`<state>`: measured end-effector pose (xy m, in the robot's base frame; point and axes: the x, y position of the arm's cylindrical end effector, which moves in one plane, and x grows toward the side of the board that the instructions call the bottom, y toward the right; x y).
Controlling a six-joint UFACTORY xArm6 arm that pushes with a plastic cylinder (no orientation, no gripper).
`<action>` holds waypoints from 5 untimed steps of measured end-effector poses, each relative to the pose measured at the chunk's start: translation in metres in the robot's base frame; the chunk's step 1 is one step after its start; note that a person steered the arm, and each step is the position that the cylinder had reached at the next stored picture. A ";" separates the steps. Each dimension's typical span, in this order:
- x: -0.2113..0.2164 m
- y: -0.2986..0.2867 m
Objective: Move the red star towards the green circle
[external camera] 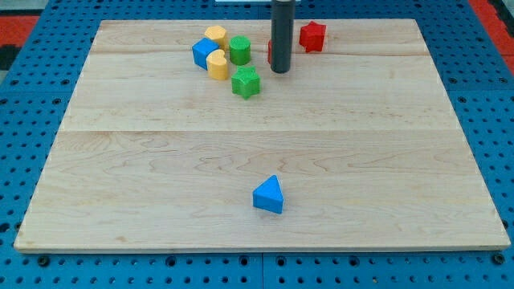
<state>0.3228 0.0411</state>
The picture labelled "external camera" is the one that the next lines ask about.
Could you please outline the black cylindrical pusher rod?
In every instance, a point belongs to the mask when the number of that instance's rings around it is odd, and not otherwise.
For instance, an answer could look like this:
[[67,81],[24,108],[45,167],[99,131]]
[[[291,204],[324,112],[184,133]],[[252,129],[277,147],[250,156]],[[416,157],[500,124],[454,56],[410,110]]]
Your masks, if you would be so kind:
[[278,74],[291,67],[295,6],[294,0],[271,1],[271,69]]

